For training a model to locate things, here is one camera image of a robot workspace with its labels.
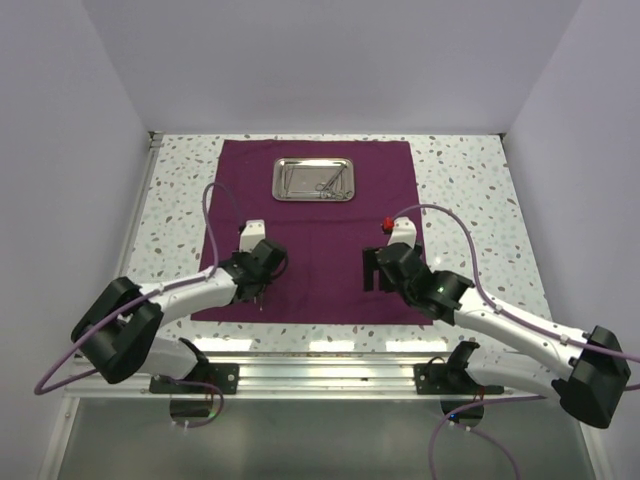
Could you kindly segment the purple surgical kit cloth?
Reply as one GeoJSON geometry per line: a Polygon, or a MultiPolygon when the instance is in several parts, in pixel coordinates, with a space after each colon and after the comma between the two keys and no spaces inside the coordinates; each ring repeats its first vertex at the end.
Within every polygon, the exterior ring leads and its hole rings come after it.
{"type": "Polygon", "coordinates": [[[418,203],[409,143],[404,141],[224,142],[216,181],[228,187],[241,212],[262,219],[270,240],[289,255],[284,274],[264,304],[235,303],[193,314],[195,321],[333,325],[427,325],[429,319],[396,293],[363,289],[362,251],[387,238],[382,220],[418,203]],[[355,197],[348,202],[281,202],[272,194],[281,158],[350,160],[355,197]]]}

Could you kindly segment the steel surgical scissors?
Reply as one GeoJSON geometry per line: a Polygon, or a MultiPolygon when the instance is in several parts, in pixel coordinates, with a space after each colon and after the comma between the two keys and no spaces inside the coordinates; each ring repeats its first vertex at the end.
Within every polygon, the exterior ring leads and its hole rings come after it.
{"type": "Polygon", "coordinates": [[[339,188],[345,170],[345,167],[339,168],[328,180],[315,186],[315,191],[321,200],[342,201],[346,199],[347,193],[339,188]]]}

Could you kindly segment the stainless steel instrument tray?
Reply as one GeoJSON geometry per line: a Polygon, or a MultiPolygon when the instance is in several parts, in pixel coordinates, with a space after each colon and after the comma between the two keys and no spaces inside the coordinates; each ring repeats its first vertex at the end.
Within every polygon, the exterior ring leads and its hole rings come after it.
{"type": "Polygon", "coordinates": [[[347,158],[280,158],[275,161],[272,177],[272,196],[281,202],[348,202],[355,197],[354,165],[347,158]],[[345,200],[321,200],[315,186],[328,180],[339,168],[345,167],[339,188],[347,193],[345,200]],[[289,195],[284,195],[284,175],[288,168],[293,168],[289,195]]]}

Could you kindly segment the thin steel probe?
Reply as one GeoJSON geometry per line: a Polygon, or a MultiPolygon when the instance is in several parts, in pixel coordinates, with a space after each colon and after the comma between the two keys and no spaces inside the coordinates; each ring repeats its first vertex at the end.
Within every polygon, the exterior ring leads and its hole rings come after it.
{"type": "Polygon", "coordinates": [[[290,183],[291,183],[291,178],[293,175],[293,168],[288,168],[285,172],[284,175],[284,184],[283,184],[283,189],[284,189],[284,195],[288,196],[289,195],[289,189],[290,189],[290,183]]]}

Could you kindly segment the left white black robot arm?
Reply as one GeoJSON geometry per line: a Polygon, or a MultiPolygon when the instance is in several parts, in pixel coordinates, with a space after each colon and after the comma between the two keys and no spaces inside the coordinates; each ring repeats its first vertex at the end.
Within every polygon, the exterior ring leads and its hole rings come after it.
{"type": "Polygon", "coordinates": [[[287,250],[263,239],[221,265],[168,284],[112,281],[71,333],[71,340],[110,384],[135,373],[172,378],[185,392],[201,390],[207,359],[193,343],[159,338],[159,329],[194,313],[249,302],[278,278],[287,250]]]}

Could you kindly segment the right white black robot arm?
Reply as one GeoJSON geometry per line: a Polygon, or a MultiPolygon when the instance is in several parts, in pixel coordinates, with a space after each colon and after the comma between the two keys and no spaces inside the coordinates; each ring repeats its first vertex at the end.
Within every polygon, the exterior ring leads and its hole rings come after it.
{"type": "Polygon", "coordinates": [[[514,388],[554,399],[573,418],[595,428],[610,426],[631,369],[617,336],[597,326],[590,332],[502,306],[472,280],[452,271],[431,270],[420,247],[394,243],[366,248],[367,291],[397,293],[431,321],[488,336],[507,346],[497,352],[463,341],[450,354],[445,379],[451,389],[514,388]]]}

